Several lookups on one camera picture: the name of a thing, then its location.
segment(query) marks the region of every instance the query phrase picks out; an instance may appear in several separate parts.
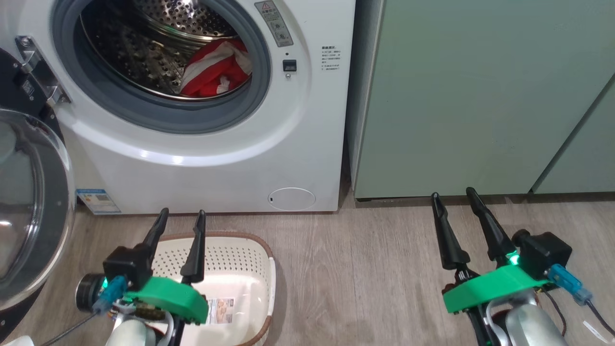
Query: washing machine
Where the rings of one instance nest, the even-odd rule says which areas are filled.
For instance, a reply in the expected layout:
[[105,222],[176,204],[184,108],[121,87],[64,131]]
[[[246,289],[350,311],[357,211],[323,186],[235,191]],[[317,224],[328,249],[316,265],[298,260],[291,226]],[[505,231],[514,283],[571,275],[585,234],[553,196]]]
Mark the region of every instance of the washing machine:
[[[335,211],[354,6],[3,0],[0,106],[56,129],[95,214]],[[249,78],[182,94],[219,39],[243,42]]]

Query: door hinge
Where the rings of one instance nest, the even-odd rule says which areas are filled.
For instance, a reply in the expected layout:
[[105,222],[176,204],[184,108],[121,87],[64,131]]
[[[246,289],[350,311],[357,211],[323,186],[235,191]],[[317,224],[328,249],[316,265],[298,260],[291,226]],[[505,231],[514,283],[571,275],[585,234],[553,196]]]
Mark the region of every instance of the door hinge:
[[[34,78],[45,97],[47,97],[47,105],[53,108],[58,102],[70,103],[71,100],[68,98],[58,78],[49,68],[34,39],[31,36],[17,36],[15,43],[23,58],[22,72]],[[33,93],[31,92],[32,89],[33,86],[26,80],[22,85],[22,90],[30,94],[31,101],[34,100]]]

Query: open round door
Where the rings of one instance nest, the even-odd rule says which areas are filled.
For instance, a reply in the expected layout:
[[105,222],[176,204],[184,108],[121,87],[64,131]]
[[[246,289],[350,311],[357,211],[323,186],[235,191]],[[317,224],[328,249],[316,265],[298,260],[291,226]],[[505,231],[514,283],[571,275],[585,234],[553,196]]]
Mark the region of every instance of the open round door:
[[74,219],[68,154],[40,120],[0,109],[0,342],[62,256]]

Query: red cloth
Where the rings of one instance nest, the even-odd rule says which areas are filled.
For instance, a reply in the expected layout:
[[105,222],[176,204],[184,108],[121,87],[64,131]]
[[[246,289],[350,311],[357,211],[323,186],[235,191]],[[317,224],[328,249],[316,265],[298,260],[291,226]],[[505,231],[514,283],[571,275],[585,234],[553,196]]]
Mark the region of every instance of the red cloth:
[[199,49],[184,69],[181,93],[211,97],[235,89],[252,74],[248,50],[240,40],[219,39]]

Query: green bracket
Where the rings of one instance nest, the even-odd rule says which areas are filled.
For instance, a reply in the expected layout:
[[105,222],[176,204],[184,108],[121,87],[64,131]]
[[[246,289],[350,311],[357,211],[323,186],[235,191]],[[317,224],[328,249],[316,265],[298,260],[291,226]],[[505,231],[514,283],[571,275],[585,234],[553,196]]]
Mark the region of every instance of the green bracket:
[[536,281],[520,267],[506,265],[444,293],[444,305],[449,313],[459,312],[518,291],[542,287],[549,282]]
[[205,323],[207,319],[207,300],[191,286],[169,278],[153,276],[140,291],[128,291],[124,297],[151,304],[189,323]]

